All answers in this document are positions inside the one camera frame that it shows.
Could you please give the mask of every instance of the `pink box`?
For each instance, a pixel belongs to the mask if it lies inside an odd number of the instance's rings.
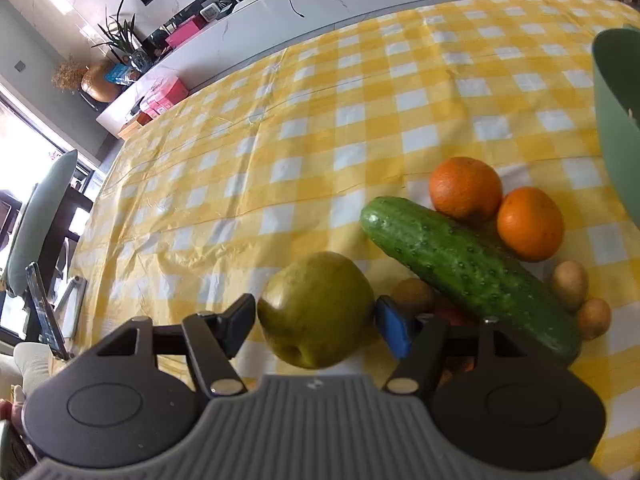
[[[145,101],[162,114],[189,95],[186,86],[175,75],[157,81],[146,94]]]
[[[199,33],[206,25],[207,20],[205,20],[201,15],[196,14],[195,16],[191,16],[186,22],[180,25],[180,27],[174,30],[174,32],[169,35],[165,41],[169,46],[177,48],[191,36],[195,36]]]

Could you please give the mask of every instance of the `green chair cushion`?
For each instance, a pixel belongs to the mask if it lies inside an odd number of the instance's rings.
[[[21,296],[27,290],[25,269],[40,257],[44,239],[71,182],[77,163],[76,150],[60,156],[53,163],[47,176],[38,184],[22,212],[5,270],[8,291],[13,296]]]

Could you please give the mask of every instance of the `orange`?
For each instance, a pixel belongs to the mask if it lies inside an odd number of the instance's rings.
[[[466,224],[481,224],[498,211],[502,183],[482,160],[454,156],[431,174],[429,195],[437,211]]]
[[[497,227],[502,241],[526,262],[552,257],[564,237],[564,221],[558,206],[535,187],[519,187],[504,197]]]

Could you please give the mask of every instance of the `plant pot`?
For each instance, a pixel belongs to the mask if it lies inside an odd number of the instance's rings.
[[[148,70],[154,65],[151,57],[144,51],[144,49],[142,49],[142,47],[131,54],[129,63],[141,74],[148,72]]]
[[[113,63],[107,58],[91,65],[82,78],[82,90],[101,103],[115,101],[122,88],[104,78],[104,75],[112,68]]]

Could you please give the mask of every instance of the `dried flower arrangement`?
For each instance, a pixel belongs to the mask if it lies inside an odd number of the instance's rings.
[[[78,90],[87,70],[89,70],[87,66],[71,58],[58,65],[51,82],[53,86],[61,90]]]

